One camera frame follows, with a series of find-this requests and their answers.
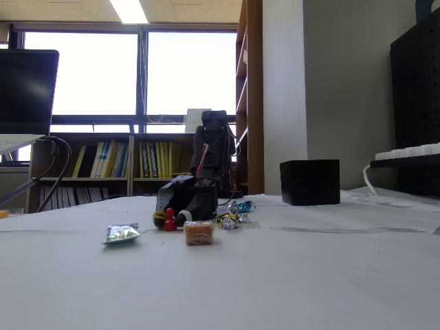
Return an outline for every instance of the keyboard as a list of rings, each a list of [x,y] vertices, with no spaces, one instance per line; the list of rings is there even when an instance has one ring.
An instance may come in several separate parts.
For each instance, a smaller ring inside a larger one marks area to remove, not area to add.
[[[44,135],[0,134],[0,155],[28,146]]]
[[[415,146],[412,148],[392,150],[387,153],[378,153],[376,160],[395,160],[397,158],[417,157],[425,155],[440,154],[440,143],[425,144],[423,146]]]

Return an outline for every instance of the fluorescent light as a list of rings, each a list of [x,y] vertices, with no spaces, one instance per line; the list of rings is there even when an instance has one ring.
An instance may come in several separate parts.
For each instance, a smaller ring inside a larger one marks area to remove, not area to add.
[[[110,0],[123,24],[147,24],[139,0]]]

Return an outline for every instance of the wooden bookshelf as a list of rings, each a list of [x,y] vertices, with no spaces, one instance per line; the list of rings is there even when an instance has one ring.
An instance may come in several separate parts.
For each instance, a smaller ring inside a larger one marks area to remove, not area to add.
[[[265,192],[263,129],[263,2],[243,0],[236,38],[236,182],[249,195]]]
[[[88,187],[88,188],[108,188],[109,194],[129,195],[131,188],[131,174],[129,169],[131,167],[132,154],[132,136],[131,134],[121,133],[56,133],[56,137],[66,141],[71,148],[71,162],[65,177],[60,186],[65,187]],[[81,146],[98,145],[99,142],[110,142],[116,140],[117,142],[129,143],[129,164],[127,177],[105,177],[105,178],[90,178],[90,177],[72,177],[81,150]],[[60,155],[57,157],[53,169],[42,178],[41,182],[31,187],[27,191],[26,212],[35,212],[40,205],[40,191],[41,186],[52,186],[58,179],[67,161],[67,151],[63,144],[57,142]],[[29,167],[29,179],[37,177],[46,171],[52,163],[50,143],[38,142],[32,145],[31,160]]]
[[[194,154],[194,134],[193,133],[177,133],[177,134],[111,134],[111,133],[57,133],[56,136],[65,140],[71,147],[72,159],[67,169],[66,176],[60,183],[65,187],[99,187],[108,188],[109,194],[119,194],[128,196],[142,196],[145,194],[155,194],[171,178],[154,179],[140,177],[140,161],[139,161],[139,142],[174,142],[182,147],[179,173],[190,172],[191,161]],[[127,168],[127,177],[72,177],[75,169],[76,161],[81,150],[81,146],[97,145],[98,142],[117,142],[129,143],[129,164]],[[41,186],[52,186],[58,179],[65,162],[67,160],[67,151],[63,145],[58,145],[60,155],[58,156],[53,169],[42,178],[41,181],[31,187],[27,192],[26,212],[35,212],[40,205]],[[32,145],[29,178],[37,177],[49,168],[52,162],[51,144],[36,143]]]
[[[133,153],[131,162],[131,196],[155,194],[171,178],[141,178],[140,177],[140,153],[139,142],[174,142],[182,148],[179,173],[187,173],[191,170],[191,161],[194,154],[193,133],[145,133],[133,135]]]

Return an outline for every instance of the ceiling panel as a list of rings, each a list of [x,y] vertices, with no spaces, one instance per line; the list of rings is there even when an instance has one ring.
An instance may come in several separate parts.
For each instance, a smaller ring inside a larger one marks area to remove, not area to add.
[[[173,8],[179,23],[238,23],[241,5],[229,3],[173,4]]]
[[[171,0],[140,0],[150,23],[176,23]]]
[[[242,0],[140,0],[151,23],[238,23]],[[120,22],[110,0],[0,0],[0,21]]]
[[[119,22],[109,0],[0,1],[0,21]]]

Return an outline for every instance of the black box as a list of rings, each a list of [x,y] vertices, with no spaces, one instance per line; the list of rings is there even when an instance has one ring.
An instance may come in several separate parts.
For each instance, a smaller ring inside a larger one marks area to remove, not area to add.
[[[296,206],[340,204],[339,160],[280,164],[283,201]]]

